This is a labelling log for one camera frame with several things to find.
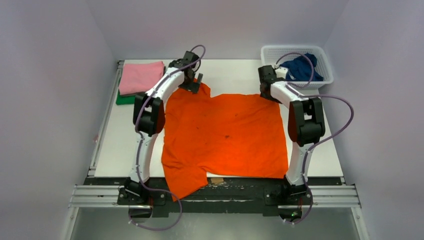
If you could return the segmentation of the orange t shirt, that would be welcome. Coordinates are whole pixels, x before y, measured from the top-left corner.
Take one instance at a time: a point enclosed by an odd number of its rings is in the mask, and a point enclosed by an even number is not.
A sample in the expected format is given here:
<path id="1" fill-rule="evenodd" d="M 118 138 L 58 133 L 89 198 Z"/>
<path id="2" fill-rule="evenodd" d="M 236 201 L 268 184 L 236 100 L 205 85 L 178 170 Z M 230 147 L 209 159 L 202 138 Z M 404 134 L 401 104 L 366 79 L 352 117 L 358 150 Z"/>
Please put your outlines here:
<path id="1" fill-rule="evenodd" d="M 211 96 L 176 90 L 165 107 L 161 162 L 175 199 L 208 184 L 207 174 L 249 178 L 285 176 L 288 150 L 278 103 L 258 94 Z"/>

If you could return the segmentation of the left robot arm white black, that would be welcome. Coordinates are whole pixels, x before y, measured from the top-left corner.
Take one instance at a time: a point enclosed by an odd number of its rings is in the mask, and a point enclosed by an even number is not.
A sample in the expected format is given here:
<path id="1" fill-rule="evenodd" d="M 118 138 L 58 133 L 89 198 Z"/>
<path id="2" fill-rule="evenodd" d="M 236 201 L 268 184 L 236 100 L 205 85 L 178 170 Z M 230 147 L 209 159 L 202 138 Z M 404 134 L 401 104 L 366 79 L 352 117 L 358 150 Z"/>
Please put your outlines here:
<path id="1" fill-rule="evenodd" d="M 195 68 L 200 64 L 201 59 L 173 60 L 151 89 L 135 96 L 133 123 L 138 134 L 136 154 L 130 173 L 119 188 L 118 204 L 143 205 L 149 202 L 155 189 L 149 187 L 147 182 L 151 176 L 154 145 L 166 123 L 165 103 L 178 88 L 198 93 L 203 75 L 196 74 Z"/>

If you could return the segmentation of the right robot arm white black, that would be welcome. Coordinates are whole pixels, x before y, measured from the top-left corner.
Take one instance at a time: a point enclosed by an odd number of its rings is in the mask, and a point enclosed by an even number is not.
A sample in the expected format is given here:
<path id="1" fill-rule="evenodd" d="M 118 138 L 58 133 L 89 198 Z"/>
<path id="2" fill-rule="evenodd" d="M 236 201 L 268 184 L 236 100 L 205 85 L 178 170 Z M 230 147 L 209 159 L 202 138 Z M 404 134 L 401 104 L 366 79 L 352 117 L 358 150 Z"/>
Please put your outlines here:
<path id="1" fill-rule="evenodd" d="M 308 191 L 313 146 L 326 132 L 322 101 L 318 97 L 302 95 L 290 82 L 278 77 L 271 65 L 259 67 L 258 76 L 260 96 L 288 109 L 287 131 L 292 150 L 280 195 L 284 200 L 299 198 Z"/>

